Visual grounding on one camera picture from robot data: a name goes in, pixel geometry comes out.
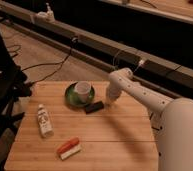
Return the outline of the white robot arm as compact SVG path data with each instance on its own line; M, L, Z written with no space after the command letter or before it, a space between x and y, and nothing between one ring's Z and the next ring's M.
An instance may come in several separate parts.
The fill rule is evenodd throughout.
M155 124L158 171L193 171L193 99L173 99L132 81L133 72L123 68L108 75L106 101L116 101L124 91L144 105Z

